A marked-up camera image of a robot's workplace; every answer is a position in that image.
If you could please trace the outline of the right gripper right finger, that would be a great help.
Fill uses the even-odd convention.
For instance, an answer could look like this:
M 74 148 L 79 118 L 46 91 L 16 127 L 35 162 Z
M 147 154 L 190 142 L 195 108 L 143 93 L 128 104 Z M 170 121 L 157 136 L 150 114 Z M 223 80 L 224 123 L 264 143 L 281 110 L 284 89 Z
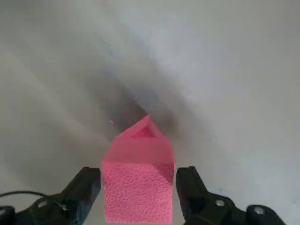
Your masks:
M 255 204 L 241 210 L 230 198 L 209 192 L 194 166 L 178 168 L 176 190 L 186 225 L 285 224 L 267 206 Z

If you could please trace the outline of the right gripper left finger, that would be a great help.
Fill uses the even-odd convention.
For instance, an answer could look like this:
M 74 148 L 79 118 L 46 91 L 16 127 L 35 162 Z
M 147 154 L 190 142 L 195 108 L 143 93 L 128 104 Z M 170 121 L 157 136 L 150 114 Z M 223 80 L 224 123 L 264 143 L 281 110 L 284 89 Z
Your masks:
M 99 168 L 83 167 L 59 193 L 46 195 L 35 191 L 10 191 L 11 195 L 35 195 L 40 198 L 16 212 L 13 206 L 0 207 L 2 225 L 82 225 L 101 190 Z

